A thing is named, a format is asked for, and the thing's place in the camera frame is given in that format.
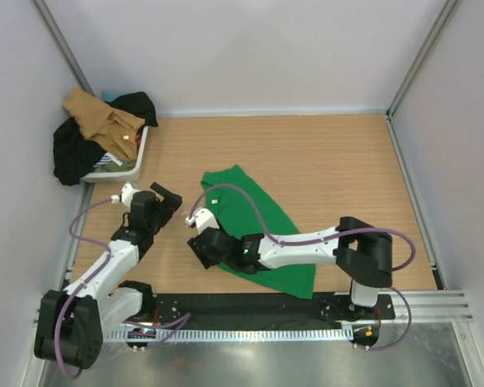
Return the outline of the green tank top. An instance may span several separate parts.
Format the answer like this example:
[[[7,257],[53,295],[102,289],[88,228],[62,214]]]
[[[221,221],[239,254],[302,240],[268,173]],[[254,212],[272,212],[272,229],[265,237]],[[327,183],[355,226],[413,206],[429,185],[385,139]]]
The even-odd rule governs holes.
[[[255,202],[268,230],[277,235],[294,235],[299,230],[282,208],[239,165],[218,172],[205,172],[201,186],[231,184],[241,188]],[[233,189],[220,188],[206,195],[210,210],[224,230],[236,238],[262,232],[261,224],[249,201]],[[315,282],[313,264],[291,265],[254,275],[238,273],[222,264],[220,268],[245,280],[291,296],[311,299]]]

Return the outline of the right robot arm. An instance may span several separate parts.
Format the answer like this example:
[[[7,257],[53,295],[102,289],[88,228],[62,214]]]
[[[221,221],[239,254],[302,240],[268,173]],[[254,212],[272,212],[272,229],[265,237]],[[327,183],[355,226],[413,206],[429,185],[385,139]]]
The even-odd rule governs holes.
[[[336,227],[309,234],[229,235],[206,209],[186,219],[197,232],[188,245],[204,268],[225,264],[238,273],[305,264],[334,264],[351,278],[348,312],[368,318],[381,289],[392,285],[392,238],[367,223],[343,217]]]

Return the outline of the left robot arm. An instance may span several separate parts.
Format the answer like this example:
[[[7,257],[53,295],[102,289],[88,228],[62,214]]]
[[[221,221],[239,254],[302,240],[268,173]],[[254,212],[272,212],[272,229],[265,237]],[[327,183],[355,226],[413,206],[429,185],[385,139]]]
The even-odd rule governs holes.
[[[62,372],[91,368],[109,333],[130,318],[144,323],[154,315],[151,285],[121,279],[152,247],[182,197],[157,183],[148,190],[126,183],[104,202],[127,208],[121,226],[109,243],[99,244],[103,252],[84,274],[62,290],[49,290],[40,303],[33,352]]]

